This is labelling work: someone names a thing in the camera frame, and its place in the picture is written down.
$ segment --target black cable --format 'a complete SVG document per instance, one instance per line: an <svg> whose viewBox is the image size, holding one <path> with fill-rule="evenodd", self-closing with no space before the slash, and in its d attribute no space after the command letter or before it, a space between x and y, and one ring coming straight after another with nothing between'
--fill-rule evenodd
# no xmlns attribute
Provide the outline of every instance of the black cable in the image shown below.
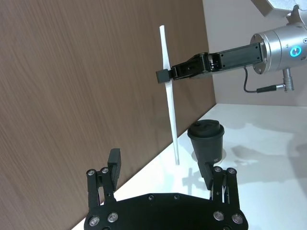
<svg viewBox="0 0 307 230"><path fill-rule="evenodd" d="M248 93L257 93L257 90L250 91L246 89L246 84L248 82L248 70L246 69L246 67L244 67L243 69L245 71L245 81L244 81L244 86L243 86L244 91Z"/></svg>

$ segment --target metal cylinder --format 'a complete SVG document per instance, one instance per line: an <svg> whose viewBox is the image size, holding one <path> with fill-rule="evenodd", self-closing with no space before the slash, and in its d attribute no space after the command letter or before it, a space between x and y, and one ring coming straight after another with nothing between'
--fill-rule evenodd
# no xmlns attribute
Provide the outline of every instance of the metal cylinder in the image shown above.
<svg viewBox="0 0 307 230"><path fill-rule="evenodd" d="M283 84L285 86L285 91L293 91L293 80L291 76L291 71L289 68L283 69Z"/></svg>
<svg viewBox="0 0 307 230"><path fill-rule="evenodd" d="M284 84L278 84L278 85L276 85L276 90L283 90L283 89L285 89L285 85Z"/></svg>
<svg viewBox="0 0 307 230"><path fill-rule="evenodd" d="M253 35L250 43L260 43L263 62L254 65L258 74L305 64L307 28L295 23Z"/></svg>

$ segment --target brown wood grain wall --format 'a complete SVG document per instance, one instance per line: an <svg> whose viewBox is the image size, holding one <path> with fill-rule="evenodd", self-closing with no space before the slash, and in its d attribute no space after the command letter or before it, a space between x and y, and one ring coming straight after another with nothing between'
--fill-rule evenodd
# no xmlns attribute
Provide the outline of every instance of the brown wood grain wall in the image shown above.
<svg viewBox="0 0 307 230"><path fill-rule="evenodd" d="M0 229L70 229L111 148L121 185L171 142L162 24L171 64L208 51L201 0L0 1ZM211 78L174 94L179 133L215 104Z"/></svg>

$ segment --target white wall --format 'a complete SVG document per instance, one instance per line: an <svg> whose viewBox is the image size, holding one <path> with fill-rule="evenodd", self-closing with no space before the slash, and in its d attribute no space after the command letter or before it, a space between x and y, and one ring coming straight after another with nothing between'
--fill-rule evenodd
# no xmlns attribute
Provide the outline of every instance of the white wall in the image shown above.
<svg viewBox="0 0 307 230"><path fill-rule="evenodd" d="M210 52L248 45L257 32L287 23L286 19L264 18L250 0L203 0ZM307 106L307 65L291 69L294 92L245 93L244 70L213 76L217 103ZM250 90L283 82L283 73L258 75L248 68Z"/></svg>

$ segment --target blue indicator light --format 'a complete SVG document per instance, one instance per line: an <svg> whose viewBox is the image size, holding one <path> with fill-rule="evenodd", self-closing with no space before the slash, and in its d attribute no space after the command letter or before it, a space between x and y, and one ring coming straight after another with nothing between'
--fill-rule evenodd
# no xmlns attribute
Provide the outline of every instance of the blue indicator light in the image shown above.
<svg viewBox="0 0 307 230"><path fill-rule="evenodd" d="M300 46L294 46L292 47L292 49L290 50L290 55L292 57L297 57L302 53L302 48Z"/></svg>

